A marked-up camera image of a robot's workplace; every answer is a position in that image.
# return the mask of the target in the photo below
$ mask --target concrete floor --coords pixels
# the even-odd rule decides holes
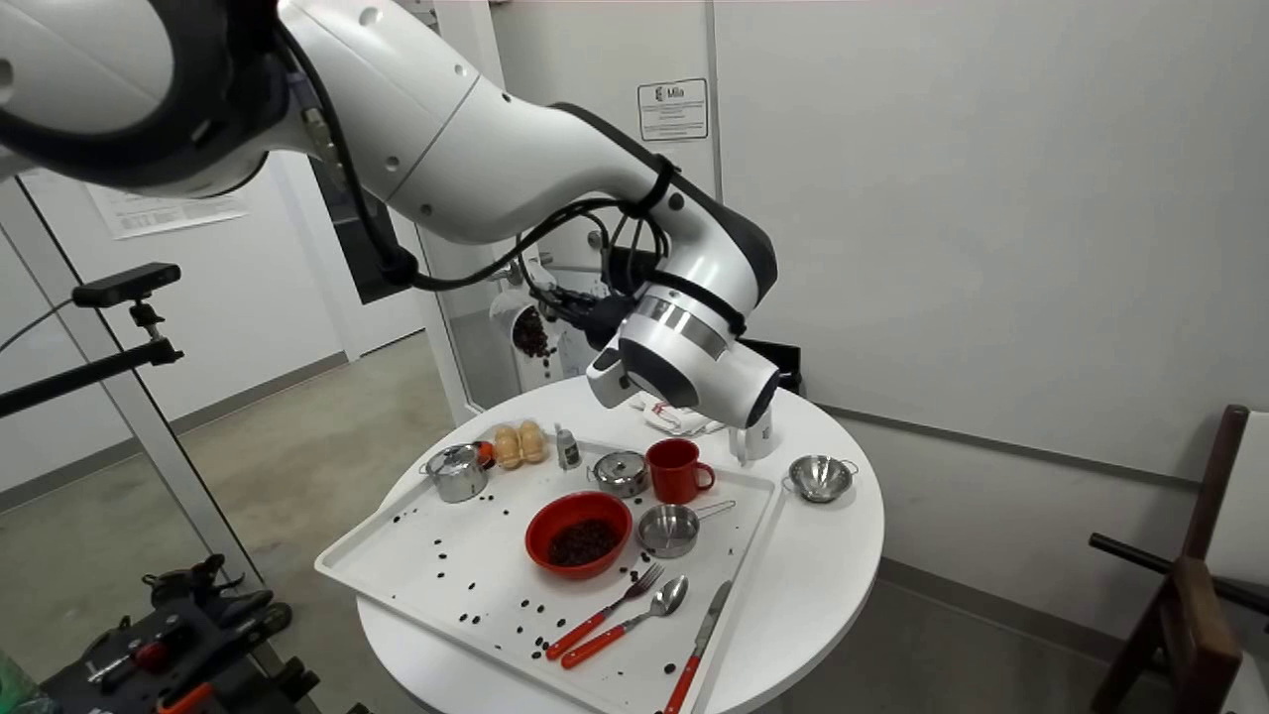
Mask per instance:
[[[279,651],[327,679],[322,712],[425,712],[373,664],[353,594],[308,563],[445,433],[425,343],[293,383],[184,433],[259,569],[299,608]],[[139,457],[16,503],[0,512],[0,651],[45,679],[125,613],[143,613],[143,573],[192,561],[200,545]],[[881,582],[856,633],[786,712],[1072,714],[1087,712],[1103,670],[1107,664]],[[1162,712],[1162,688],[1139,688],[1125,712]]]

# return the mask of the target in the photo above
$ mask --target metal spoon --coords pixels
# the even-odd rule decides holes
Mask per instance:
[[[601,651],[606,651],[611,645],[620,645],[623,635],[630,635],[636,627],[642,627],[642,618],[672,618],[679,613],[679,604],[688,601],[688,580],[672,580],[652,594],[652,608],[611,633],[603,633],[601,638],[567,651],[560,664],[564,670],[585,668],[589,660],[594,660]]]
[[[647,569],[623,601],[594,613],[589,625],[573,627],[564,638],[553,645],[546,660],[556,664],[564,651],[579,646],[591,633],[601,633],[623,604],[642,601],[657,582],[661,569]]]

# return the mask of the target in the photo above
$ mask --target white robotic arm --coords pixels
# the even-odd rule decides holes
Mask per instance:
[[[133,18],[158,43],[82,42],[90,22],[113,28],[113,18]],[[489,84],[392,0],[287,0],[279,18],[263,11],[263,0],[8,0],[0,149],[125,192],[216,194],[246,182],[266,153],[334,161],[331,143],[347,141],[376,199],[451,241],[501,241],[585,194],[611,194],[657,223],[673,252],[594,358],[601,403],[642,385],[726,424],[764,412],[776,375],[733,343],[776,278],[753,223],[603,121],[534,109]],[[51,43],[24,43],[16,28],[39,28],[74,52],[47,56]],[[24,68],[39,59],[51,72],[24,84]],[[147,93],[134,93],[127,112],[102,112],[113,128],[74,128],[56,109],[74,101],[39,101],[51,88],[102,97],[101,84],[127,72],[150,72],[133,84],[158,88],[155,63],[172,76],[166,93],[150,93],[150,112]]]

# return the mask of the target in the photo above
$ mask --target metal pole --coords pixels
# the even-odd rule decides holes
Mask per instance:
[[[81,273],[56,233],[47,231],[39,207],[20,182],[0,182],[0,215],[6,215],[6,233],[20,262],[32,272],[39,294],[47,306],[69,298],[81,285]],[[119,358],[125,344],[113,335],[113,326],[90,315],[90,309],[65,309],[60,315],[65,331],[73,335],[74,350],[89,362]],[[117,403],[119,416],[150,457],[155,473],[164,475],[172,499],[187,512],[193,535],[201,541],[205,553],[228,557],[228,573],[246,580],[249,588],[266,588],[263,573],[249,563],[246,549],[238,545],[230,519],[205,491],[200,470],[192,463],[187,450],[164,422],[147,383],[139,375],[119,375],[102,383],[106,397]]]

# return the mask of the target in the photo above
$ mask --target white wall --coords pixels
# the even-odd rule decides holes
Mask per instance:
[[[279,169],[266,169],[236,194],[242,219],[127,241],[106,231],[82,182],[32,175],[28,192],[89,284],[143,262],[184,268],[184,284],[158,290],[150,306],[166,319],[164,335],[187,358],[166,370],[143,370],[172,422],[343,352],[308,233],[289,215]],[[32,315],[32,285],[0,284],[0,306],[6,326],[20,319],[11,306],[28,306],[24,315]],[[127,309],[113,309],[106,319],[125,344],[143,343]],[[69,343],[56,331],[39,343],[28,344],[28,366],[20,366],[24,379],[16,383],[39,379],[39,370],[56,375],[51,362],[39,366],[39,352],[69,350]],[[74,397],[28,422],[0,422],[0,489],[119,444],[125,433],[117,424],[117,411],[101,397]]]
[[[495,11],[495,28],[512,93],[589,102],[628,130],[636,84],[712,68],[702,0],[516,0]],[[679,165],[712,187],[712,149],[689,153]],[[1094,557],[1087,532],[1176,553],[1191,515],[1181,483],[873,422],[849,422],[849,433],[881,473],[889,561],[1109,635],[1125,635],[1158,580]]]

